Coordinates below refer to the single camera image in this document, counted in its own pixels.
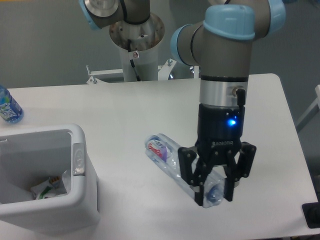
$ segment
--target blue water bottle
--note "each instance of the blue water bottle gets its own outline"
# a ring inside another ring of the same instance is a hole
[[[15,124],[24,117],[24,111],[11,96],[8,89],[0,85],[0,116],[8,123]]]

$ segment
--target red and blue label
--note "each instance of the red and blue label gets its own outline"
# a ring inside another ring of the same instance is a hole
[[[167,147],[163,142],[152,139],[147,143],[147,148],[164,162],[167,161]]]

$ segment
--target plastic water bottle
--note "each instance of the plastic water bottle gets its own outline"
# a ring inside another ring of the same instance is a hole
[[[195,192],[181,178],[178,149],[181,146],[164,134],[152,135],[145,140],[145,154],[192,198]],[[199,157],[192,163],[192,172],[196,169]],[[224,198],[225,179],[215,170],[208,175],[204,183],[203,208],[219,205]]]
[[[24,117],[24,111],[11,96],[8,89],[0,85],[0,116],[8,123],[15,124]]]

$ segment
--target screw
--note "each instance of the screw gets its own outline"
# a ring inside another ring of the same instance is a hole
[[[174,61],[172,61],[172,59],[169,58],[169,59],[168,59],[168,66],[171,67],[171,65],[172,65],[173,62],[174,62]]]
[[[97,84],[97,83],[98,83],[98,81],[97,81],[97,79],[96,79],[95,76],[92,76],[92,79],[93,79],[93,83],[94,83],[94,84]]]
[[[88,75],[91,75],[91,71],[89,69],[89,65],[86,66],[86,70],[88,71]]]

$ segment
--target black cable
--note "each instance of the black cable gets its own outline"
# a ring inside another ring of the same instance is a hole
[[[127,48],[128,48],[128,53],[131,52],[131,40],[128,39],[128,45],[127,45]],[[137,69],[136,69],[136,65],[135,65],[135,62],[133,59],[130,59],[130,63],[131,63],[131,67],[133,68],[134,70],[134,73],[135,73],[135,77],[136,77],[136,80],[138,82],[141,82],[141,78],[139,77],[139,74],[137,73]]]

